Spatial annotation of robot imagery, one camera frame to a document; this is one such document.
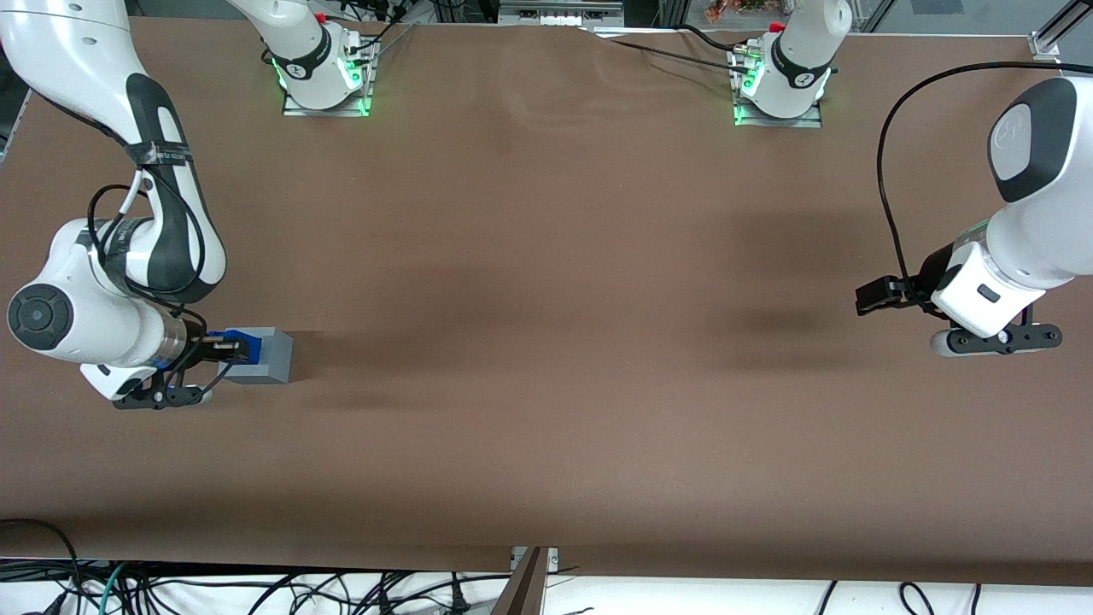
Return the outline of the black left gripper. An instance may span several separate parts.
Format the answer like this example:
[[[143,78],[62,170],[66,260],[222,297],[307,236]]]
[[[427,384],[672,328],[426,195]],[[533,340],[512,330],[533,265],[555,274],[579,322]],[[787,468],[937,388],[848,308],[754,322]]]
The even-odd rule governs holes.
[[[874,280],[856,289],[856,314],[863,316],[916,301],[921,310],[964,310],[975,276],[976,243],[949,243],[922,262],[917,275]]]

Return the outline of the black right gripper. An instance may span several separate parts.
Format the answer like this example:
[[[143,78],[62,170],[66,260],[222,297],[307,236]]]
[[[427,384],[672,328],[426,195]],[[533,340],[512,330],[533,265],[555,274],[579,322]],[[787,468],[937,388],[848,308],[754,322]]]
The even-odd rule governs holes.
[[[202,362],[252,363],[252,342],[248,338],[207,338],[198,332],[187,340],[181,355],[175,360],[175,371],[184,372]]]

